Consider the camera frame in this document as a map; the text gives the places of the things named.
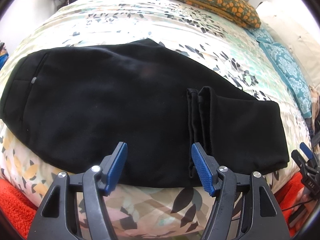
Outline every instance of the metal rivet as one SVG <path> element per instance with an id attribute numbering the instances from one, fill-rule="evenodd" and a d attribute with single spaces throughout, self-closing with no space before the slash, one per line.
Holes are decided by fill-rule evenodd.
<path id="1" fill-rule="evenodd" d="M 100 171 L 100 166 L 99 165 L 94 165 L 94 166 L 91 167 L 91 170 L 93 172 L 98 172 L 98 171 Z"/>
<path id="2" fill-rule="evenodd" d="M 67 175 L 67 173 L 64 172 L 64 171 L 62 171 L 62 172 L 60 172 L 60 173 L 58 174 L 58 177 L 59 177 L 59 178 L 64 178 L 66 175 Z"/>
<path id="3" fill-rule="evenodd" d="M 221 172 L 227 172 L 228 171 L 228 168 L 226 166 L 220 166 L 219 167 L 219 171 Z"/>
<path id="4" fill-rule="evenodd" d="M 255 171 L 255 172 L 253 173 L 253 175 L 254 175 L 256 178 L 260 178 L 260 177 L 261 177 L 261 173 L 258 172 L 258 171 Z"/>

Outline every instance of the floral comforter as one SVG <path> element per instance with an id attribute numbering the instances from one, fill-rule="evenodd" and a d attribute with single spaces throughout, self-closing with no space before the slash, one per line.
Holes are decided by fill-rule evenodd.
<path id="1" fill-rule="evenodd" d="M 299 148 L 301 142 L 310 145 L 308 129 L 292 95 L 258 43 L 237 25 L 173 0 L 79 0 L 63 7 L 8 59 L 0 71 L 0 92 L 19 59 L 34 51 L 121 44 L 145 38 L 200 62 L 259 100 L 276 101 L 289 152 Z M 1 120 L 0 143 L 0 176 L 39 206 L 60 170 L 26 148 Z M 276 192 L 297 170 L 290 159 L 287 168 L 268 174 L 265 179 Z M 88 229 L 80 193 L 77 200 L 85 237 Z M 116 233 L 137 237 L 170 237 L 200 231 L 206 225 L 213 202 L 202 187 L 118 185 L 105 198 Z M 234 215 L 239 211 L 240 205 L 236 204 Z"/>

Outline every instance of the orange fuzzy blanket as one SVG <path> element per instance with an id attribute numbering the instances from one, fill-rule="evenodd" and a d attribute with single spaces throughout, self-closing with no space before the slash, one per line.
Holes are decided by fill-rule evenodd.
<path id="1" fill-rule="evenodd" d="M 0 179 L 0 208 L 17 232 L 27 239 L 37 207 L 4 179 Z"/>
<path id="2" fill-rule="evenodd" d="M 292 179 L 290 179 L 287 184 L 285 184 L 281 190 L 279 190 L 275 196 L 279 203 L 279 206 L 282 210 L 292 207 L 295 204 L 295 200 L 297 198 L 298 192 L 303 188 L 303 184 L 301 183 L 302 175 L 300 173 L 296 173 Z M 283 211 L 283 216 L 285 221 L 288 220 L 292 213 L 292 209 L 287 211 Z M 294 236 L 296 230 L 294 228 L 290 228 L 290 235 Z"/>

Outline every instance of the black pants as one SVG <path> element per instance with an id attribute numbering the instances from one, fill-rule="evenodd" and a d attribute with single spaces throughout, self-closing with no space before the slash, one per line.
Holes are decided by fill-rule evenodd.
<path id="1" fill-rule="evenodd" d="M 200 186 L 196 141 L 234 172 L 289 161 L 277 103 L 152 40 L 32 53 L 12 71 L 0 115 L 40 158 L 74 173 L 126 142 L 129 185 Z"/>

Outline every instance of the blue damask pillowcase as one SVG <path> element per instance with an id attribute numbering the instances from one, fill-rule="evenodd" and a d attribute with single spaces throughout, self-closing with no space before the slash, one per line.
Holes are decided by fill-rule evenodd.
<path id="1" fill-rule="evenodd" d="M 263 27 L 260 27 L 259 29 L 245 29 L 245 31 L 251 38 L 255 39 L 258 42 L 264 42 L 269 44 L 275 43 L 272 36 Z"/>
<path id="2" fill-rule="evenodd" d="M 260 47 L 291 91 L 303 118 L 311 117 L 311 94 L 303 74 L 290 52 L 280 43 L 260 42 Z"/>

